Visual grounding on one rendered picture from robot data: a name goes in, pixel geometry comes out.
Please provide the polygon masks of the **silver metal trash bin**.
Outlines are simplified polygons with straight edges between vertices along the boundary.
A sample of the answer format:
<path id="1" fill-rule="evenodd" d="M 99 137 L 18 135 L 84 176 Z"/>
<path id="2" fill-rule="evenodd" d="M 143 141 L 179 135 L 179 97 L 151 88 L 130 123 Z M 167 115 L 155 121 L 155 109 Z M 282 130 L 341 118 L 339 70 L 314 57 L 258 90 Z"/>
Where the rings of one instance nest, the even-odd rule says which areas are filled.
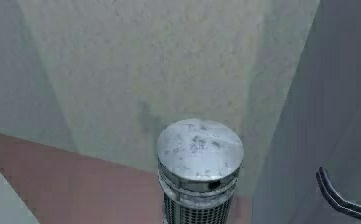
<path id="1" fill-rule="evenodd" d="M 244 146 L 222 123 L 185 119 L 167 126 L 156 145 L 163 224 L 226 224 Z"/>

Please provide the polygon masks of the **grey room door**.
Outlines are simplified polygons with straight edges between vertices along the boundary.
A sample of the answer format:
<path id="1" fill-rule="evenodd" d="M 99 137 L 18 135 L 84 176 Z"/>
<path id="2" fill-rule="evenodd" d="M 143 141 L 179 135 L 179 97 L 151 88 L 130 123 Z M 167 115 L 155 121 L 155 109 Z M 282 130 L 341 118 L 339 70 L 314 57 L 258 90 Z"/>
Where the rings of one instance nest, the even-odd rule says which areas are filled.
<path id="1" fill-rule="evenodd" d="M 320 0 L 252 196 L 250 224 L 361 224 L 316 172 L 361 205 L 361 0 Z"/>

